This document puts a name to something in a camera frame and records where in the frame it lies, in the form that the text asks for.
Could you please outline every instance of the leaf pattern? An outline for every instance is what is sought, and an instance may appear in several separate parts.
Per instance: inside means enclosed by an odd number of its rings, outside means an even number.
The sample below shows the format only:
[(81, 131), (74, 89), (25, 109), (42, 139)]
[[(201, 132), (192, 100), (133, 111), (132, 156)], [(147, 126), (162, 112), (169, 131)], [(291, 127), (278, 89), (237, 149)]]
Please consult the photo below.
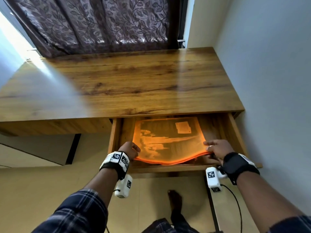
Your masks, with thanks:
[(169, 28), (173, 26), (168, 18), (168, 0), (6, 2), (18, 13), (39, 52), (48, 58), (167, 49)]

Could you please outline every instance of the shirt sleeve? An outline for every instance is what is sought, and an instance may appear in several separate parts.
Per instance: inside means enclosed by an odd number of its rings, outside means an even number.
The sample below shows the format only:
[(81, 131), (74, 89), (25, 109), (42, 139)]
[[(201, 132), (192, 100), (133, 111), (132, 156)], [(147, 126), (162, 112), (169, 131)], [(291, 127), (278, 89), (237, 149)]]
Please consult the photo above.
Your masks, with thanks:
[(297, 216), (284, 219), (270, 228), (268, 233), (311, 233), (311, 217)]
[(107, 208), (98, 193), (83, 189), (65, 199), (33, 233), (103, 233), (107, 219)]

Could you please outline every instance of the orange plastic folder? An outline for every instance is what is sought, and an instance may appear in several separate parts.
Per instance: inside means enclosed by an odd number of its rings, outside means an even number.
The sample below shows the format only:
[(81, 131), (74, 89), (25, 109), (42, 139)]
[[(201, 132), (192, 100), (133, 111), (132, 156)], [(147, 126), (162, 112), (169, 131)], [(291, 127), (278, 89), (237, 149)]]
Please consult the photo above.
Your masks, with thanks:
[(208, 152), (197, 117), (136, 121), (133, 142), (141, 148), (136, 160), (172, 165)]

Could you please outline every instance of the foot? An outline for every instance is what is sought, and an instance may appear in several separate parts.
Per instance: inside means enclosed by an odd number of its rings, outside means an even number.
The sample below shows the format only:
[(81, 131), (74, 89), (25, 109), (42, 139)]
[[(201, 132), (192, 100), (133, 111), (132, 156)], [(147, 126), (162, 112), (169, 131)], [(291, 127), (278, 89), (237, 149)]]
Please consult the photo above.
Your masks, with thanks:
[(171, 205), (171, 210), (173, 211), (174, 209), (176, 209), (178, 211), (181, 211), (183, 202), (182, 202), (182, 197), (180, 196), (180, 194), (178, 194), (174, 190), (169, 190), (168, 195), (169, 195), (169, 203)]

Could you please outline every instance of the plaid shirt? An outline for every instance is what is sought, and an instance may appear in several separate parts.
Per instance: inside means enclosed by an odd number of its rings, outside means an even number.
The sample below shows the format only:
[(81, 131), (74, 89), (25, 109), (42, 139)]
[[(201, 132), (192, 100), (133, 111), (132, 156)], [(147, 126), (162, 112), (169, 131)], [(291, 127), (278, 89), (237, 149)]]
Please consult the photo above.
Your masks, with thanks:
[[(103, 233), (106, 229), (108, 211), (98, 193), (83, 189), (70, 195), (54, 214), (41, 223), (33, 233)], [(153, 222), (144, 233), (193, 233), (191, 227), (174, 229), (163, 218)], [(293, 217), (275, 224), (270, 233), (310, 233), (311, 218)]]

